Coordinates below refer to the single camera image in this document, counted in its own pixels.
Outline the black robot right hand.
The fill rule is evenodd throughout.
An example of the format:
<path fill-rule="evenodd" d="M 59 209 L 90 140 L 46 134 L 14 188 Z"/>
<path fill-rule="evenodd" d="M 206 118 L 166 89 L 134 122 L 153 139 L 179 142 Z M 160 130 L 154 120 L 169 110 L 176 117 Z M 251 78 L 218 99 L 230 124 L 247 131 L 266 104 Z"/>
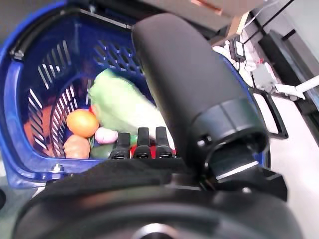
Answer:
<path fill-rule="evenodd" d="M 189 23 L 158 14 L 133 27 L 164 129 L 148 158 L 107 160 L 49 184 L 21 210 L 15 239 L 301 239 L 282 175 L 254 158 L 269 146 L 239 76 Z"/>

